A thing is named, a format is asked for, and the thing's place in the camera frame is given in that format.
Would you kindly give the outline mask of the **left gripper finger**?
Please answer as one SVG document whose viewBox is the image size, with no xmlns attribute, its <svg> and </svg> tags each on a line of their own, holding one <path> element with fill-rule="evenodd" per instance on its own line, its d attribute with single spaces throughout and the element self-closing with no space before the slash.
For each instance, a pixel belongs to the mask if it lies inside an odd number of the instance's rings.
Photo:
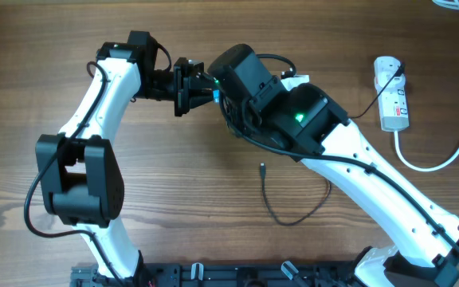
<svg viewBox="0 0 459 287">
<path fill-rule="evenodd" d="M 213 92 L 198 92 L 189 97 L 189 108 L 195 109 L 214 101 Z"/>
<path fill-rule="evenodd" d="M 191 80 L 191 88 L 202 90 L 202 89 L 209 89 L 215 90 L 216 89 L 216 79 L 205 72 L 196 72 L 194 78 Z"/>
</svg>

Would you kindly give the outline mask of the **smartphone with teal screen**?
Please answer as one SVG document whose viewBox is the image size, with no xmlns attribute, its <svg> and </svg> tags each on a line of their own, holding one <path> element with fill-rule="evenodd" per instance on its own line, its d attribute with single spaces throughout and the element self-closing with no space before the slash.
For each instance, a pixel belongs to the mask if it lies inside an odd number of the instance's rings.
<svg viewBox="0 0 459 287">
<path fill-rule="evenodd" d="M 219 102 L 219 97 L 220 97 L 220 91 L 219 90 L 214 90 L 213 91 L 214 103 L 218 103 Z"/>
</svg>

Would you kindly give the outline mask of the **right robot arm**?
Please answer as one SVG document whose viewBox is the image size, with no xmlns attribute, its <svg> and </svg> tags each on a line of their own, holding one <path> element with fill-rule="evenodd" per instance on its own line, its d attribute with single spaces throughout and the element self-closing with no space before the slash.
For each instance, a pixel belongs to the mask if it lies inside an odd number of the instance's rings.
<svg viewBox="0 0 459 287">
<path fill-rule="evenodd" d="M 238 44 L 209 67 L 228 125 L 243 139 L 302 162 L 335 184 L 386 232 L 388 247 L 368 248 L 351 277 L 361 286 L 452 286 L 459 279 L 459 217 L 429 200 L 365 139 L 327 93 L 288 88 L 261 57 Z"/>
</svg>

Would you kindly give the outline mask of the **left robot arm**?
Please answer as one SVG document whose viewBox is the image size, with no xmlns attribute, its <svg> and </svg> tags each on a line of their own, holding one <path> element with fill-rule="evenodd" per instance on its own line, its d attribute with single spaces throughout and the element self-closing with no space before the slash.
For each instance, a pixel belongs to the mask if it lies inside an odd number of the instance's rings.
<svg viewBox="0 0 459 287">
<path fill-rule="evenodd" d="M 106 286 L 150 286 L 153 277 L 120 217 L 124 180 L 112 144 L 128 105 L 138 99 L 168 100 L 176 116 L 211 102 L 218 80 L 200 61 L 185 57 L 156 69 L 163 50 L 148 32 L 132 31 L 126 42 L 105 42 L 87 64 L 92 78 L 71 119 L 54 135 L 36 143 L 38 174 L 25 199 L 24 219 L 32 225 L 30 203 L 40 187 L 46 211 L 79 234 L 97 260 L 94 281 Z"/>
</svg>

